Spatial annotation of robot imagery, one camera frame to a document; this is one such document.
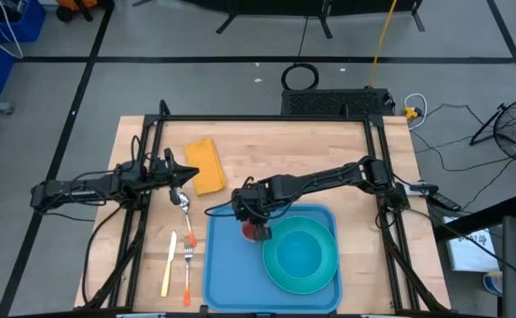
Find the fork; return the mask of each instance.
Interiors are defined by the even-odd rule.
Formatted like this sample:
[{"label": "fork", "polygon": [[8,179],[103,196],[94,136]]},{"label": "fork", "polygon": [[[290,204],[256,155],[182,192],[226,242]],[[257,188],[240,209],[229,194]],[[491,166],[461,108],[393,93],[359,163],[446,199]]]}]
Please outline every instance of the fork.
[{"label": "fork", "polygon": [[184,254],[186,256],[186,290],[184,291],[184,306],[189,306],[191,303],[189,297],[189,262],[194,257],[194,248],[189,241],[186,241]]}]

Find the wooden table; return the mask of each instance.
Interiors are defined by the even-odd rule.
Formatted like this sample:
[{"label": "wooden table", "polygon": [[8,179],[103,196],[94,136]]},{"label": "wooden table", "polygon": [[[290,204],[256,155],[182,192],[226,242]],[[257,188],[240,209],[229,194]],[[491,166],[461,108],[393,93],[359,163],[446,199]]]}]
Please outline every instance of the wooden table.
[{"label": "wooden table", "polygon": [[[112,150],[109,167],[130,160],[130,143],[140,135],[143,117],[122,117]],[[417,163],[406,120],[386,117],[385,131],[394,172],[407,182],[419,179]],[[197,197],[192,182],[184,186],[191,200],[191,222],[197,238],[191,276],[191,306],[183,307],[185,282],[183,242],[186,222],[179,207],[169,200],[168,189],[152,194],[148,228],[140,262],[134,311],[196,312],[204,304],[202,273],[207,235],[207,217],[203,209],[228,201],[232,189],[253,176],[273,174],[304,175],[356,162],[368,153],[361,123],[354,122],[185,122],[164,123],[161,151],[171,148],[179,164],[185,164],[183,146],[201,138],[212,138],[227,178],[227,187]],[[413,208],[427,211],[421,198],[410,198]],[[385,262],[382,235],[374,224],[376,200],[355,187],[340,187],[303,196],[299,203],[323,204],[335,214],[338,223],[338,248],[342,272],[343,299],[340,314],[392,313],[391,290]],[[99,208],[95,226],[114,208]],[[101,287],[115,266],[125,213],[117,214],[97,234],[89,258],[87,292],[89,297]],[[414,271],[446,307],[450,307],[443,271],[428,218],[413,212],[403,213],[406,237]],[[163,272],[168,257],[171,232],[178,233],[175,260],[171,268],[170,294],[160,297]],[[121,284],[124,304],[127,275]],[[405,277],[398,268],[403,307],[409,308]],[[82,304],[80,291],[76,305]]]}]

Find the teal plate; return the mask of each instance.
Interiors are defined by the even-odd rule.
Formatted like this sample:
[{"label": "teal plate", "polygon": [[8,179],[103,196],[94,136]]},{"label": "teal plate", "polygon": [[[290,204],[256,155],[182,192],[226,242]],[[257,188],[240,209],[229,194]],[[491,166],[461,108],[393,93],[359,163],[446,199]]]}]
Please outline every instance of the teal plate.
[{"label": "teal plate", "polygon": [[320,291],[338,268],[337,242],[322,224],[306,216],[274,225],[262,257],[274,283],[301,295]]}]

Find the yellow-handled knife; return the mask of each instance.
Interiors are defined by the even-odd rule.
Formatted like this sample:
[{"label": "yellow-handled knife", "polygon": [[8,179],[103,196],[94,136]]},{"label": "yellow-handled knife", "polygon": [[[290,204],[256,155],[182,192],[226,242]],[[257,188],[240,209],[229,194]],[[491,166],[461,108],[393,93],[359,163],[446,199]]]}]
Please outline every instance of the yellow-handled knife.
[{"label": "yellow-handled knife", "polygon": [[173,261],[173,255],[176,253],[176,242],[178,240],[178,234],[175,231],[171,233],[171,241],[170,248],[168,252],[168,263],[166,264],[166,272],[163,274],[162,281],[162,292],[160,296],[167,297],[168,289],[170,288],[170,270],[171,270],[171,261]]}]

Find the gray floor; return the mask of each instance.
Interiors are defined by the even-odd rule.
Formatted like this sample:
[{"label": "gray floor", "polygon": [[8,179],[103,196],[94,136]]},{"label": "gray floor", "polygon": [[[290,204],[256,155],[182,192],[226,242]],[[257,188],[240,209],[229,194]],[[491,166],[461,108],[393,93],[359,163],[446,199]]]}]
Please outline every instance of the gray floor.
[{"label": "gray floor", "polygon": [[[516,43],[516,0],[496,0]],[[49,9],[41,39],[23,46],[33,57],[86,57],[102,12],[87,23],[59,23]],[[214,30],[222,13],[173,0],[137,8],[118,2],[101,46],[102,57],[293,56],[303,18],[238,17],[222,35]],[[304,56],[372,56],[385,14],[329,20],[335,39],[326,40],[316,19],[309,21]],[[383,46],[387,57],[511,57],[485,0],[428,0],[421,7],[427,32],[399,13]],[[290,64],[96,64],[84,95],[59,179],[107,167],[118,119],[156,112],[165,99],[174,114],[277,114],[279,77]],[[368,84],[370,64],[315,64],[319,88]],[[17,63],[0,100],[13,115],[0,115],[0,299],[32,215],[30,187],[46,176],[84,64]],[[306,73],[291,74],[290,85],[306,86]],[[515,64],[381,64],[377,87],[387,87],[398,103],[422,93],[433,110],[442,103],[468,104],[483,120],[501,102],[516,100]],[[417,130],[437,145],[471,135],[479,123],[465,110],[444,109]],[[424,146],[413,138],[414,146]],[[493,141],[441,148],[445,166],[464,168],[504,157]],[[442,193],[466,204],[504,166],[496,163],[467,172],[445,172],[432,152],[417,156],[422,176]],[[516,194],[516,163],[468,207],[475,211]],[[61,212],[93,217],[94,210],[66,206]],[[91,224],[45,218],[11,314],[35,314],[72,307]],[[495,315],[496,299],[477,273],[452,272],[441,251],[452,307],[465,314]]]}]

